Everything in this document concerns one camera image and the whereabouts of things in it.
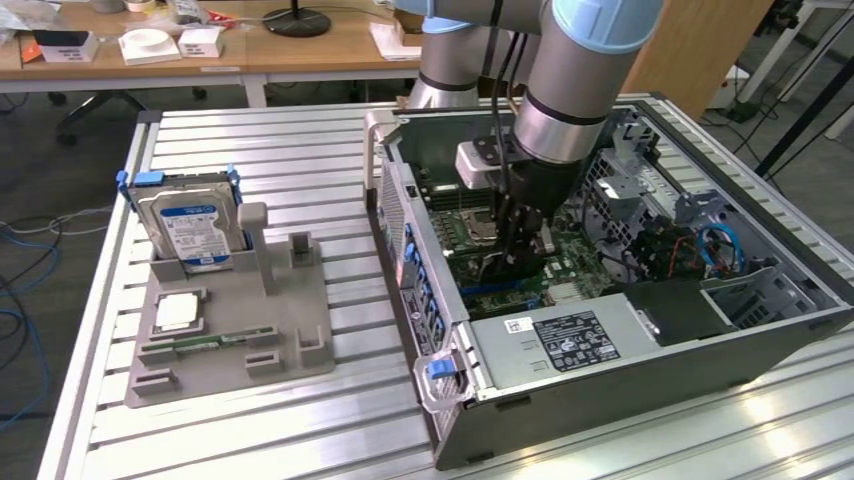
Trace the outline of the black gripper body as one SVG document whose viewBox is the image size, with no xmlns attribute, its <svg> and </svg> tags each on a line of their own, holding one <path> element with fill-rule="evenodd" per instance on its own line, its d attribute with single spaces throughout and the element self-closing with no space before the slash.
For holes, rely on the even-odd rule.
<svg viewBox="0 0 854 480">
<path fill-rule="evenodd" d="M 532 159 L 509 165 L 509 199 L 519 207 L 539 211 L 551 219 L 577 190 L 584 161 L 551 163 Z"/>
</svg>

